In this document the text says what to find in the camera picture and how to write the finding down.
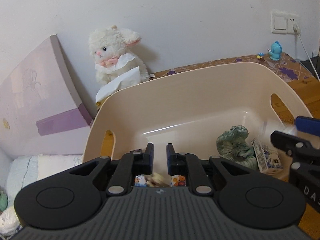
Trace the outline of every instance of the power outlet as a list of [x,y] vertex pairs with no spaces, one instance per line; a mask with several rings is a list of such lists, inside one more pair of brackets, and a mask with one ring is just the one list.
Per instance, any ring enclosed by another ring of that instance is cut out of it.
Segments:
[[295,32],[293,30],[293,25],[297,24],[301,28],[299,15],[288,13],[287,20],[288,20],[287,33],[288,34],[295,34]]

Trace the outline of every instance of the light switch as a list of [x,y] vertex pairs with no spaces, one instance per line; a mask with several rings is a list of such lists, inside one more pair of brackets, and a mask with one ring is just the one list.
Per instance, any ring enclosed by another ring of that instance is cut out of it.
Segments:
[[271,32],[287,33],[288,30],[288,14],[285,12],[271,12]]
[[274,16],[274,28],[275,30],[286,30],[287,29],[287,18]]

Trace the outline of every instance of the white blanket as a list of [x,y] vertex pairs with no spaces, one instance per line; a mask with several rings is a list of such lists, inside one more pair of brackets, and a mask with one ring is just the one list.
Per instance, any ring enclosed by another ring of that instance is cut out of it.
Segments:
[[82,155],[39,155],[38,180],[80,165],[82,160]]
[[5,191],[8,195],[8,207],[13,206],[18,192],[25,186],[37,181],[38,156],[19,157],[11,163]]

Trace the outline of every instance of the plush toy ear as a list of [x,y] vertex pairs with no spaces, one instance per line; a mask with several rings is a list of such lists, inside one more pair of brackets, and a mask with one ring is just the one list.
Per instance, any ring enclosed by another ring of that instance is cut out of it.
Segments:
[[141,40],[140,35],[137,32],[129,29],[119,29],[119,31],[127,47],[134,46]]

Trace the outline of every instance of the small toy figurine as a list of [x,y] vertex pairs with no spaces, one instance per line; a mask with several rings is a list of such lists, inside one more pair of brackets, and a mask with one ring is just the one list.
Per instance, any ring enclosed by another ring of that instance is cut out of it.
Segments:
[[264,61],[264,54],[260,52],[260,53],[257,55],[257,59],[260,60],[260,61]]
[[278,41],[271,45],[271,50],[269,50],[270,58],[272,60],[278,61],[280,59],[280,54],[282,52],[282,47]]

